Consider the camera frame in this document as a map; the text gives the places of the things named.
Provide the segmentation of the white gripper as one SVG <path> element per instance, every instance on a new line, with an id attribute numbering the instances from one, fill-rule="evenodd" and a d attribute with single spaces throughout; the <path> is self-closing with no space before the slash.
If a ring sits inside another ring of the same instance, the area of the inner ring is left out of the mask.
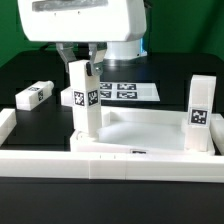
<path id="1" fill-rule="evenodd" d="M 72 42 L 89 43 L 88 76 L 103 73 L 105 42 L 140 39 L 146 31 L 143 0 L 17 0 L 25 35 L 30 41 L 62 42 L 57 52 L 69 73 L 77 60 Z"/>

